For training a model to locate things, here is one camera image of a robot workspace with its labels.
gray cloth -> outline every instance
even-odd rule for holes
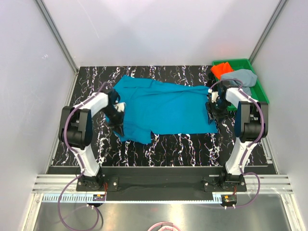
[[[251,96],[251,90],[250,87],[253,87],[256,82],[257,82],[257,76],[251,71],[251,70],[246,70],[246,69],[240,69],[237,71],[233,71],[233,72],[229,72],[229,73],[225,73],[223,75],[221,75],[221,79],[238,79],[240,81],[243,82],[243,91],[247,94]],[[230,83],[234,86],[240,86],[239,82],[235,82],[235,81],[230,81]]]

gray floor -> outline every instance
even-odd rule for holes
[[[239,204],[249,200],[239,195]],[[61,205],[63,216],[82,204]],[[280,197],[260,195],[250,206],[242,209],[220,209],[219,205],[164,205],[164,204],[104,204],[99,207],[103,215],[94,230],[101,231],[147,231],[160,221],[178,225],[182,231],[289,231],[290,226]],[[65,221],[75,229],[90,228],[96,213],[81,209]],[[36,231],[66,231],[59,222],[56,203],[42,203]]]

robotic arm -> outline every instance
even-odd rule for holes
[[[120,136],[124,136],[123,119],[125,103],[118,103],[120,96],[114,89],[108,93],[99,92],[94,94],[96,96],[88,102],[81,102],[75,106],[65,106],[62,109],[58,137],[64,142],[64,127],[68,116],[74,108],[82,105],[69,121],[67,140],[69,145],[77,151],[74,154],[76,157],[79,156],[77,158],[79,165],[82,166],[81,161],[84,165],[84,180],[94,184],[101,184],[102,174],[98,174],[100,166],[96,162],[91,148],[93,136],[92,117],[98,112],[103,111],[110,119],[108,126]]]
[[[256,100],[255,102],[262,111],[264,129],[261,137],[264,138],[268,133],[268,104]],[[206,103],[209,122],[214,119],[218,122],[225,119],[228,116],[227,107],[231,103],[237,107],[234,124],[236,141],[231,156],[216,181],[220,189],[243,185],[242,173],[244,173],[244,167],[251,151],[257,145],[254,141],[260,135],[262,126],[260,112],[251,102],[250,97],[242,89],[223,82],[218,84],[218,91],[209,89]]]

towel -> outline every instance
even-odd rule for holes
[[[257,82],[257,76],[251,71],[246,69],[240,69],[237,71],[229,72],[226,74],[221,75],[221,79],[228,79],[228,78],[237,78],[238,80],[243,82],[243,91],[251,96],[250,87],[254,87]],[[234,86],[240,86],[239,82],[230,81],[230,83]]]
[[[206,86],[189,87],[147,78],[123,76],[114,89],[125,102],[121,141],[151,143],[151,132],[166,134],[217,133],[208,124]]]

metal post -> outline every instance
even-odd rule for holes
[[[281,14],[282,10],[284,9],[286,3],[288,2],[288,0],[280,0],[276,9],[274,10],[274,13],[272,14],[272,16],[269,19],[268,24],[266,25],[261,37],[259,38],[259,41],[257,42],[254,50],[252,51],[250,57],[249,57],[249,61],[252,64],[257,56],[257,54],[259,53],[264,41],[266,40],[267,36],[269,35],[270,31],[272,30],[275,22],[277,21],[279,15]]]
[[[66,60],[68,61],[69,65],[71,66],[73,72],[76,74],[78,71],[78,67],[76,66],[76,63],[74,62],[72,56],[70,55],[66,45],[63,42],[63,39],[60,36],[60,33],[55,25],[55,23],[53,22],[43,0],[34,0],[34,2],[37,4],[39,10],[41,11],[44,19],[46,20],[46,23],[48,25],[48,27],[50,28],[54,38],[56,39],[60,49],[62,50]]]

